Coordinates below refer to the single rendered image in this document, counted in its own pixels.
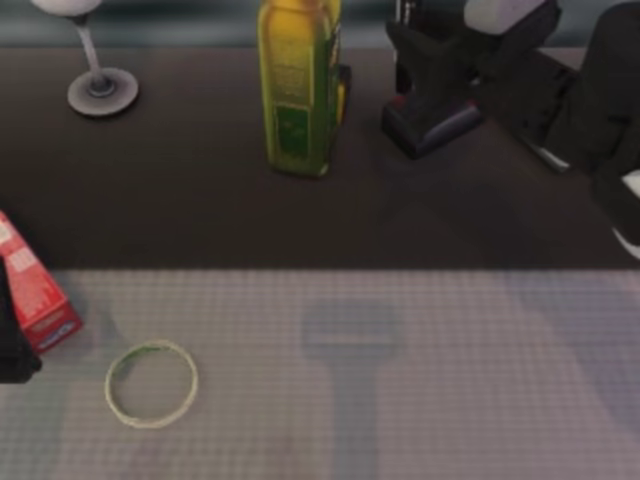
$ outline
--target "dark tabletop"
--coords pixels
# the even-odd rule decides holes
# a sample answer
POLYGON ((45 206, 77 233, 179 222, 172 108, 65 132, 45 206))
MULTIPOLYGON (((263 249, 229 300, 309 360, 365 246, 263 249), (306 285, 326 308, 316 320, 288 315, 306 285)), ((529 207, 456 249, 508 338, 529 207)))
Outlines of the dark tabletop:
POLYGON ((577 173, 488 122, 406 160, 379 128, 392 53, 354 70, 328 177, 272 173, 251 49, 101 52, 141 82, 122 117, 66 104, 76 49, 0 50, 0 208, 54 268, 635 268, 577 173))

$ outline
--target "red box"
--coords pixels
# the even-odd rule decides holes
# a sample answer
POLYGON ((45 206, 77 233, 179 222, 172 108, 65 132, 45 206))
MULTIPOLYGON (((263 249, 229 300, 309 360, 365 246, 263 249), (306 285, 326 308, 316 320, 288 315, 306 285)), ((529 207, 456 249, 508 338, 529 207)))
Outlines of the red box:
POLYGON ((4 258, 16 316, 36 353, 43 353, 82 327, 71 302, 0 212, 0 256, 4 258))

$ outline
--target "oil bottle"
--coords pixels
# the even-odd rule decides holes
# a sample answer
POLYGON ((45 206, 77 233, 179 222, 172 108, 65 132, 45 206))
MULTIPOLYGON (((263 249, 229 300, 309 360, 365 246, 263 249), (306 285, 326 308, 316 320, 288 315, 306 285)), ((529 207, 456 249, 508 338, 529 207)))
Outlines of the oil bottle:
POLYGON ((321 177, 339 124, 339 0, 264 0, 258 20, 269 163, 321 177))

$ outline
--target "white glass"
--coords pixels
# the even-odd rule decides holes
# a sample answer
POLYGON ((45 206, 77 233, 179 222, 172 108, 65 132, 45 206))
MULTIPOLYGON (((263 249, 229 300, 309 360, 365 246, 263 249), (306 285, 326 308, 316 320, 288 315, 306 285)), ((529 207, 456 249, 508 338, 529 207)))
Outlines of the white glass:
POLYGON ((106 117, 127 109, 138 97, 139 86, 129 72, 117 68, 102 68, 88 27, 89 14, 102 0, 31 0, 51 15, 71 20, 80 36, 89 63, 89 71, 69 87, 69 105, 82 115, 106 117))

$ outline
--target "ring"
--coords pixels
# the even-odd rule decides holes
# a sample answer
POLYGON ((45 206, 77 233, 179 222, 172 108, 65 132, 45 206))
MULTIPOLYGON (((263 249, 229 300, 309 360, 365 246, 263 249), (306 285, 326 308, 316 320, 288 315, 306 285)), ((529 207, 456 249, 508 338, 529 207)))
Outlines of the ring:
POLYGON ((107 399, 107 404, 113 411, 113 413, 118 417, 118 419, 133 428, 138 429, 157 429, 164 428, 167 425, 178 420, 182 417, 191 405, 193 404, 196 394, 198 393, 198 369, 196 367, 193 358, 189 353, 179 347, 173 342, 168 340, 152 340, 149 342, 145 342, 137 347, 133 347, 127 353, 122 355, 122 357, 118 358, 115 362, 111 364, 109 371, 107 372, 107 378, 104 384, 104 392, 105 397, 107 399), (185 362, 189 365, 191 369, 191 388, 189 389, 189 394, 185 398, 182 405, 173 413, 161 418, 152 418, 152 419, 142 419, 135 418, 127 415, 122 411, 122 408, 115 402, 113 399, 113 390, 112 390, 112 380, 118 371, 122 367, 124 367, 127 363, 131 362, 134 358, 137 358, 141 355, 146 355, 147 353, 158 352, 158 351, 169 351, 178 354, 185 362))

